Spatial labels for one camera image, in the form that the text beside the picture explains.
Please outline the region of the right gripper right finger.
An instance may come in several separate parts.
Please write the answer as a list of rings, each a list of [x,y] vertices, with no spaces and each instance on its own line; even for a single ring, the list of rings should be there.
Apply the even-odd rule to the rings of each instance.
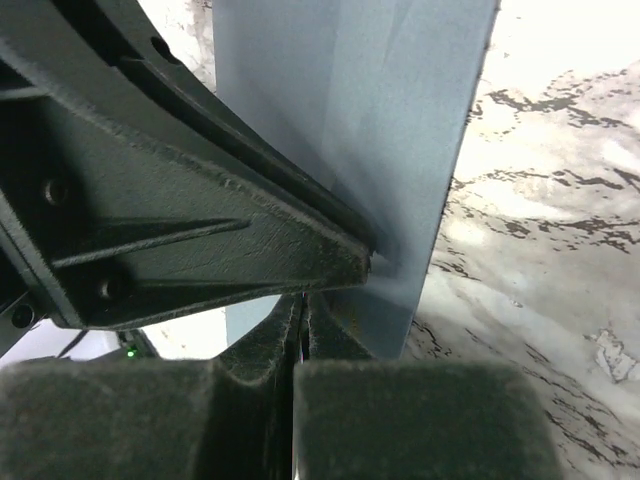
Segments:
[[[543,408],[495,362],[378,360],[308,295],[293,374],[303,479],[558,479]]]

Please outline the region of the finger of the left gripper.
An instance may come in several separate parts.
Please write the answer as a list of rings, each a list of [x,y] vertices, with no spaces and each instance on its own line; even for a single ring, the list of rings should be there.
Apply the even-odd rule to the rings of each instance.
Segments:
[[[358,286],[365,221],[233,131],[160,106],[145,61],[75,32],[1,33],[1,248],[57,324],[122,330],[273,294]]]
[[[29,78],[71,196],[45,250],[371,250],[367,221],[176,58],[134,1],[33,1]]]

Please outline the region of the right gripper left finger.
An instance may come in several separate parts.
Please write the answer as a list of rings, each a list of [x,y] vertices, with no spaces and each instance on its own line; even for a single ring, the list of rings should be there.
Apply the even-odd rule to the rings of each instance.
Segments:
[[[5,479],[289,479],[300,300],[209,360],[31,360],[1,373]]]

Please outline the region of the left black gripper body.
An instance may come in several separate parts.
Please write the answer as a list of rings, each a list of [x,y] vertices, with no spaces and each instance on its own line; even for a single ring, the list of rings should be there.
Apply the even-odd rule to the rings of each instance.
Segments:
[[[42,235],[51,225],[42,200],[1,201],[1,348],[11,349],[55,310],[55,286]]]

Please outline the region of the grey paper envelope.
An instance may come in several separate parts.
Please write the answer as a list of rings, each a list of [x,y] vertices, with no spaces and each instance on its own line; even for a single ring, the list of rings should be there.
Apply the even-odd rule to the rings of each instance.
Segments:
[[[499,5],[216,1],[218,97],[375,231],[336,316],[396,358],[416,312]]]

